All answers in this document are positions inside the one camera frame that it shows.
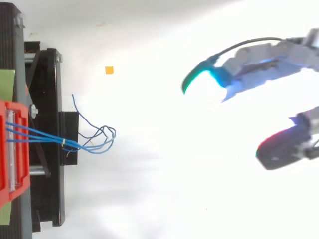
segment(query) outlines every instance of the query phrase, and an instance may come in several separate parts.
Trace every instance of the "green tape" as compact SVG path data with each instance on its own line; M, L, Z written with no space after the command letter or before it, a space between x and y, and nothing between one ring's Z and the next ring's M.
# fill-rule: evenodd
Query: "green tape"
M0 100L13 100L15 70L0 69ZM11 202L6 203L0 208L0 225L10 225L11 219Z
M12 101L15 70L0 69L0 100Z
M11 202L6 203L0 208L0 225L10 225Z

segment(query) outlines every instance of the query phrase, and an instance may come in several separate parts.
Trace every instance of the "white surface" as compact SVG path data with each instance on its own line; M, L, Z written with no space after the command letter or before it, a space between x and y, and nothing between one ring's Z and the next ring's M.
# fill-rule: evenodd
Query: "white surface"
M318 27L318 4L220 2L15 1L25 40L63 54L63 108L74 109L74 93L92 123L118 131L109 153L81 152L79 165L66 167L66 221L43 223L35 239L319 237L319 161L266 171L254 157L286 116L319 103L311 99L318 74L267 84L222 108L180 90L195 64L229 45ZM91 133L83 121L80 131Z

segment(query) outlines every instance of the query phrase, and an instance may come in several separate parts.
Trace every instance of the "red plastic part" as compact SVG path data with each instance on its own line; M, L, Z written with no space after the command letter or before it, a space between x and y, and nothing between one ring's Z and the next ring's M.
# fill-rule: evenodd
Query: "red plastic part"
M15 110L15 123L28 127L28 107L15 102L0 101L0 208L7 202L20 196L30 187L29 144L16 143L17 183L16 190L9 192L8 165L6 158L6 110ZM25 129L15 128L16 131L28 134ZM27 137L15 135L17 140L27 140Z

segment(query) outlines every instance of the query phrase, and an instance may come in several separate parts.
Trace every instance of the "screw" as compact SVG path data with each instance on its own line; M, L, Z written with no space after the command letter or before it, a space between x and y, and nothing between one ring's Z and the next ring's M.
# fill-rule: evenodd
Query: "screw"
M14 23L18 28L24 28L23 26L23 18L22 18L22 14L19 13L15 19L14 19Z
M56 55L56 61L57 63L62 63L63 62L63 56L61 54Z
M30 115L32 119L35 119L36 115L39 113L39 110L35 107L35 105L30 106Z

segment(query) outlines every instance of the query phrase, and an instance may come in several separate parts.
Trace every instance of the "black metal frame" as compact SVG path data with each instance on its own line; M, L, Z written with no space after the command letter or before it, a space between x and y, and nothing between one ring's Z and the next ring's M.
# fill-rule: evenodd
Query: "black metal frame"
M19 14L15 5L0 3L0 69L15 70L13 100L27 104L23 28L15 22ZM12 201L10 225L0 226L0 238L32 238L30 189Z
M59 52L40 51L39 42L24 45L19 14L15 5L0 3L0 69L15 70L13 100L27 106L35 104L39 109L29 127L77 141L79 114L62 111ZM25 64L24 52L31 48L35 48L35 58L32 64ZM30 144L30 165L42 165L45 175L31 176L31 187L13 200L10 225L0 226L0 238L32 239L32 231L39 232L43 221L52 221L54 227L62 225L64 166L75 164L77 153L67 157L61 145Z
M63 112L59 52L56 49L40 51L37 44L25 43L26 52L36 52L32 64L26 64L27 84L39 114L33 122L37 130L77 141L78 112ZM43 165L50 175L31 176L31 204L33 232L40 231L40 222L52 221L54 227L65 221L64 166L77 164L77 152L66 157L61 145L53 143L31 144L30 165Z

